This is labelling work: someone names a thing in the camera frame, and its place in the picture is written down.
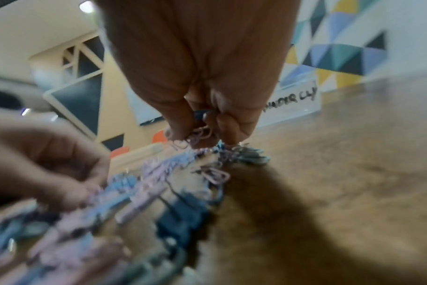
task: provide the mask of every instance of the yellow triangle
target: yellow triangle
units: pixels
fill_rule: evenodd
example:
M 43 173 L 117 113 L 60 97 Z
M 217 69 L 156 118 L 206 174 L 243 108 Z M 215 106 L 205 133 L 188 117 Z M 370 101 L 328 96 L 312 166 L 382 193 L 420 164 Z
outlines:
M 315 69 L 315 71 L 317 72 L 317 77 L 318 77 L 318 83 L 321 85 L 323 84 L 323 82 L 326 81 L 326 79 L 333 74 L 334 72 L 331 70 L 326 70 L 326 69 L 321 69 L 321 68 L 317 68 Z
M 295 46 L 292 46 L 289 49 L 289 53 L 285 58 L 285 63 L 287 64 L 298 64 L 297 51 L 295 50 Z
M 358 0 L 340 0 L 332 12 L 357 14 L 359 12 Z
M 361 78 L 363 78 L 363 76 L 337 72 L 337 89 L 360 83 Z

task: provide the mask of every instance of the ceiling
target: ceiling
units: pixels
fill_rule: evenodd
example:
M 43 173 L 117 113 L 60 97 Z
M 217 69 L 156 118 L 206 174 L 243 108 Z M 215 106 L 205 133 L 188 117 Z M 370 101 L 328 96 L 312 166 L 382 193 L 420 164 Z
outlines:
M 28 59 L 95 30 L 82 0 L 17 0 L 0 8 L 0 77 L 33 83 Z

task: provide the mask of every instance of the orange object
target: orange object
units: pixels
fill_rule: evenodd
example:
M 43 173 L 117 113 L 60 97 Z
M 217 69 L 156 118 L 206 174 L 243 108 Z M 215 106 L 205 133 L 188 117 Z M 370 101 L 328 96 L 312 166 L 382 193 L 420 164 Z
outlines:
M 165 137 L 164 130 L 158 131 L 152 137 L 152 143 L 167 142 L 167 141 L 168 141 L 168 139 L 167 139 L 167 137 Z
M 129 152 L 129 147 L 128 146 L 122 146 L 120 148 L 117 148 L 116 150 L 112 151 L 110 153 L 110 158 L 114 158 L 116 156 L 125 154 Z

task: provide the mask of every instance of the geometric mural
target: geometric mural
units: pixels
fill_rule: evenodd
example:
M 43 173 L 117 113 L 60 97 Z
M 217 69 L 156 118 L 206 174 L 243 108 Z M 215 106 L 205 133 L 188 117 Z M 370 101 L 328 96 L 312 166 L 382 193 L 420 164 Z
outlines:
M 290 72 L 280 86 L 315 71 L 320 89 L 357 84 L 387 61 L 387 26 L 377 3 L 384 0 L 303 0 L 292 46 Z

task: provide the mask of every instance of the hand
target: hand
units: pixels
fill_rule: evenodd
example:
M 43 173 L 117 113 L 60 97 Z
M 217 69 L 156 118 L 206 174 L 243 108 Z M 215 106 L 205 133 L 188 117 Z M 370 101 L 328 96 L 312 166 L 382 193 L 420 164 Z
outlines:
M 201 126 L 215 137 L 248 138 L 274 90 L 299 0 L 96 0 L 109 49 L 143 100 L 170 125 L 169 139 Z
M 106 182 L 108 171 L 108 155 L 69 123 L 0 110 L 0 195 L 73 210 Z

